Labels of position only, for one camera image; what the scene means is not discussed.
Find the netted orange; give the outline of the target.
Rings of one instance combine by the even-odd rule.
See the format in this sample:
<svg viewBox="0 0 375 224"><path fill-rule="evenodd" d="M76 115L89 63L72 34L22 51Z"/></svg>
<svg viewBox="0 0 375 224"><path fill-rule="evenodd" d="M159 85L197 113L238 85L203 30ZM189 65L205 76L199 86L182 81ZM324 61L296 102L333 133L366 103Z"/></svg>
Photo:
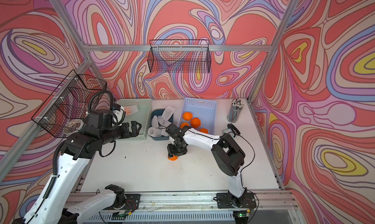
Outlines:
<svg viewBox="0 0 375 224"><path fill-rule="evenodd" d="M202 133L205 133L205 134L208 134L208 133L209 133L208 130L205 129L205 128L201 128L199 131L202 132Z"/></svg>
<svg viewBox="0 0 375 224"><path fill-rule="evenodd" d="M126 113L126 116L132 115L132 114L137 113L139 111L137 105L123 106L122 109Z"/></svg>
<svg viewBox="0 0 375 224"><path fill-rule="evenodd" d="M190 112L184 112L183 113L183 120L190 121L193 118L193 114Z"/></svg>
<svg viewBox="0 0 375 224"><path fill-rule="evenodd" d="M175 161L175 160L177 160L177 159L178 159L178 157L177 157L177 156L175 156L175 155L173 155L172 157L169 157L168 159L169 159L169 160L171 160L171 161Z"/></svg>
<svg viewBox="0 0 375 224"><path fill-rule="evenodd" d="M201 120L197 117L190 120L190 125L192 128L198 128L201 125Z"/></svg>

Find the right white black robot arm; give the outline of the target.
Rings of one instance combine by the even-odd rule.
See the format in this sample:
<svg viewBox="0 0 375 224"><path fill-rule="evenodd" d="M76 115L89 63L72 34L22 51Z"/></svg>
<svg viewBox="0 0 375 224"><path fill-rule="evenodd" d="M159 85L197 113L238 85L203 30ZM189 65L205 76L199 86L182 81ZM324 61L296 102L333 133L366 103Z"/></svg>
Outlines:
<svg viewBox="0 0 375 224"><path fill-rule="evenodd" d="M185 155L190 145L211 151L219 169L227 175L229 182L228 192L217 194L216 201L223 204L223 208L243 207L247 192L241 182L240 169L246 155L232 136L228 133L221 136L209 135L190 126L180 128L174 124L166 128L166 133L171 140L167 146L169 160Z"/></svg>

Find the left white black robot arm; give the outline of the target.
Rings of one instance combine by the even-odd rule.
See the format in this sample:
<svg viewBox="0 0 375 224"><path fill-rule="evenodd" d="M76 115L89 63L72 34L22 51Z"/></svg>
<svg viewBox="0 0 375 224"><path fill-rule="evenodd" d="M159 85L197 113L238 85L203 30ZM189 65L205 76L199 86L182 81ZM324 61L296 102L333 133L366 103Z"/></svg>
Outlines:
<svg viewBox="0 0 375 224"><path fill-rule="evenodd" d="M139 135L142 125L118 121L112 109L89 110L82 128L61 142L53 155L52 175L32 208L15 224L82 224L94 214L111 207L122 209L127 204L123 188L108 185L102 192L77 207L65 208L66 201L79 176L93 156L104 157L102 147L119 139Z"/></svg>

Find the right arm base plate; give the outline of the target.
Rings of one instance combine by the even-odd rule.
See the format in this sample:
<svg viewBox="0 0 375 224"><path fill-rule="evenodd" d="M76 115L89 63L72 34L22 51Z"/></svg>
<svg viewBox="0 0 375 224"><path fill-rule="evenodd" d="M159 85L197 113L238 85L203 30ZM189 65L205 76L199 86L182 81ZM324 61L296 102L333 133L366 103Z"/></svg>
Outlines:
<svg viewBox="0 0 375 224"><path fill-rule="evenodd" d="M226 208L247 208L254 209L257 207L256 198L253 193L244 192L244 194L238 198L232 195L230 192L217 193L213 198L217 202L219 209Z"/></svg>

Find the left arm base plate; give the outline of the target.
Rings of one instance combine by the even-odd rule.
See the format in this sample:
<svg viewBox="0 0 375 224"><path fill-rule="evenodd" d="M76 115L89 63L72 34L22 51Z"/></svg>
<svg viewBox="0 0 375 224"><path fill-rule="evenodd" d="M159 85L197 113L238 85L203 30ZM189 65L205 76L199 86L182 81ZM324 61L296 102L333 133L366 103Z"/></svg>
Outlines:
<svg viewBox="0 0 375 224"><path fill-rule="evenodd" d="M114 204L111 208L115 210L135 211L139 208L140 197L140 194L116 195Z"/></svg>

